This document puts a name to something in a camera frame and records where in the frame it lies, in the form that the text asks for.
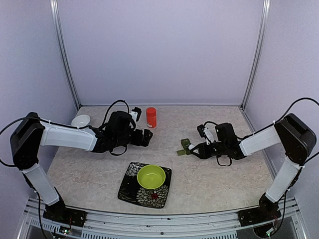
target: decorative plate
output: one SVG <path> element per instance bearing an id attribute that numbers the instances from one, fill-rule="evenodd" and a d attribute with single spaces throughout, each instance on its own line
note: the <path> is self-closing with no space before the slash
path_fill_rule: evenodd
<path id="1" fill-rule="evenodd" d="M 171 169 L 161 167 L 166 174 L 165 182 L 159 188 L 149 190 L 143 188 L 137 180 L 139 170 L 146 165 L 148 164 L 137 162 L 130 163 L 121 183 L 118 198 L 125 202 L 143 207 L 163 208 L 168 196 Z"/>

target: red cup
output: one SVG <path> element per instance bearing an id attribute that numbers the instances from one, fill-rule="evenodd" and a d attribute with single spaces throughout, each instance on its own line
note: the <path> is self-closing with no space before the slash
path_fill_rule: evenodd
<path id="1" fill-rule="evenodd" d="M 149 107 L 146 109 L 146 121 L 148 123 L 148 127 L 155 128 L 156 127 L 156 109 L 153 107 Z"/>

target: metal corner post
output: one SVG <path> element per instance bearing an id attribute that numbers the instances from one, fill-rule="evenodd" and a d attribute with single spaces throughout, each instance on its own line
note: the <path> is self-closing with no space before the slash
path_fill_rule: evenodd
<path id="1" fill-rule="evenodd" d="M 257 47 L 256 47 L 256 51 L 255 51 L 253 65 L 252 65 L 250 75 L 249 75 L 248 85 L 247 85 L 247 88 L 245 91 L 243 102 L 241 104 L 241 108 L 244 111 L 246 110 L 248 100 L 249 100 L 251 91 L 253 89 L 253 85 L 254 85 L 254 81 L 255 81 L 255 77 L 256 77 L 258 63 L 259 63 L 259 59 L 261 56 L 263 42 L 264 42 L 264 38 L 265 38 L 269 8 L 270 8 L 270 0 L 264 0 L 263 12 L 262 12 L 262 16 L 261 16 L 260 28 L 259 28 L 258 39 L 257 39 Z"/>
<path id="2" fill-rule="evenodd" d="M 63 62 L 67 82 L 69 85 L 69 89 L 71 91 L 74 105 L 75 105 L 76 109 L 79 110 L 81 107 L 81 104 L 80 104 L 79 96 L 78 96 L 78 93 L 76 91 L 75 84 L 74 84 L 74 81 L 72 78 L 69 61 L 68 61 L 68 58 L 66 55 L 57 0 L 50 0 L 50 5 L 51 5 L 53 22 L 54 22 L 58 42 L 59 42 L 59 48 L 60 48 L 60 53 L 61 53 L 61 57 L 62 57 L 62 62 Z"/>

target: beige speckled surface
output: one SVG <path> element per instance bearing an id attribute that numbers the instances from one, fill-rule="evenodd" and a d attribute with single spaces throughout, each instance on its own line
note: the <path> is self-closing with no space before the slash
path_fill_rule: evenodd
<path id="1" fill-rule="evenodd" d="M 146 108 L 138 128 L 146 128 Z M 258 204 L 272 179 L 261 152 L 233 161 L 231 167 L 217 165 L 216 159 L 201 160 L 194 155 L 177 156 L 180 140 L 203 142 L 196 127 L 207 120 L 231 122 L 241 137 L 250 133 L 237 107 L 156 106 L 158 126 L 149 147 L 130 145 L 119 157 L 59 148 L 48 176 L 67 205 L 109 212 L 136 214 L 186 214 L 238 209 Z M 91 117 L 99 126 L 106 107 L 82 107 L 80 114 Z M 157 164 L 172 169 L 171 187 L 163 209 L 136 206 L 117 198 L 117 193 L 132 161 Z M 228 158 L 221 158 L 228 163 Z"/>

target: metal frame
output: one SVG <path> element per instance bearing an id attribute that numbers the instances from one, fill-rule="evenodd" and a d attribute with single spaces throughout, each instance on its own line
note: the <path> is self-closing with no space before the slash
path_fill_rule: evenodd
<path id="1" fill-rule="evenodd" d="M 69 61 L 68 61 L 68 58 L 66 55 L 66 50 L 65 50 L 64 41 L 63 41 L 62 27 L 61 27 L 60 16 L 59 16 L 58 1 L 57 0 L 50 0 L 50 5 L 51 5 L 54 26 L 55 26 L 56 35 L 57 35 L 58 42 L 59 42 L 60 53 L 61 53 L 61 57 L 62 57 L 62 62 L 63 62 L 68 86 L 69 86 L 69 89 L 71 91 L 74 105 L 75 105 L 76 109 L 79 110 L 81 108 L 81 103 L 80 103 L 79 96 L 78 96 L 78 93 L 77 93 L 76 88 L 75 88 L 75 84 L 74 84 L 71 70 L 70 70 Z"/>
<path id="2" fill-rule="evenodd" d="M 244 99 L 241 104 L 241 107 L 243 110 L 246 109 L 248 100 L 254 85 L 255 77 L 256 77 L 256 72 L 263 48 L 263 42 L 265 38 L 265 32 L 266 32 L 266 26 L 267 26 L 267 21 L 268 21 L 268 14 L 269 14 L 269 8 L 270 8 L 270 0 L 264 0 L 264 6 L 263 6 L 263 13 L 261 17 L 261 22 L 260 22 L 260 28 L 259 28 L 259 34 L 258 34 L 258 40 L 257 40 L 257 47 L 255 51 L 255 56 L 254 56 L 254 61 L 253 61 L 253 66 L 250 71 L 249 75 L 249 80 L 248 80 L 248 85 L 245 91 Z"/>
<path id="3" fill-rule="evenodd" d="M 83 107 L 108 107 L 109 105 L 82 105 Z M 176 104 L 176 103 L 171 103 L 171 104 L 150 104 L 150 103 L 143 103 L 143 104 L 131 104 L 129 103 L 130 106 L 219 106 L 219 107 L 240 107 L 240 105 L 219 105 L 219 104 Z"/>
<path id="4" fill-rule="evenodd" d="M 283 200 L 279 202 L 283 210 Z M 39 227 L 38 200 L 29 199 L 21 219 L 21 227 L 17 239 L 24 239 L 30 226 Z M 41 213 L 44 204 L 41 202 Z M 83 228 L 72 227 L 70 238 L 77 239 L 236 239 L 237 231 L 252 226 L 241 227 L 237 212 L 230 210 L 216 213 L 200 213 L 185 215 L 135 215 L 96 210 L 86 210 L 87 219 Z M 298 239 L 306 239 L 303 234 L 303 222 L 300 220 L 300 211 L 294 198 L 287 199 L 285 218 L 293 217 L 299 233 Z M 68 225 L 53 222 L 42 218 L 43 228 L 46 231 L 58 231 L 60 226 Z"/>

